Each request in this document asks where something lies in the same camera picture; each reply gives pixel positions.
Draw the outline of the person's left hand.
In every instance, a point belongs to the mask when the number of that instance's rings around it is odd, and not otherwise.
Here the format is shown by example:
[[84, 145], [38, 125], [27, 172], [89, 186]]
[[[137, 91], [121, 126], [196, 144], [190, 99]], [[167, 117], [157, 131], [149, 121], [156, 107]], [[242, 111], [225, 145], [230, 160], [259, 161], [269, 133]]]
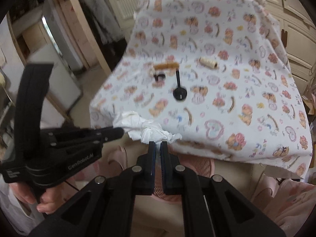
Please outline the person's left hand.
[[[34, 196], [31, 188], [23, 182], [9, 184], [14, 196], [26, 204], [35, 204], [37, 198]], [[60, 184], [53, 188], [48, 188], [39, 198], [36, 209], [40, 213], [52, 214], [64, 204], [62, 197], [63, 185]]]

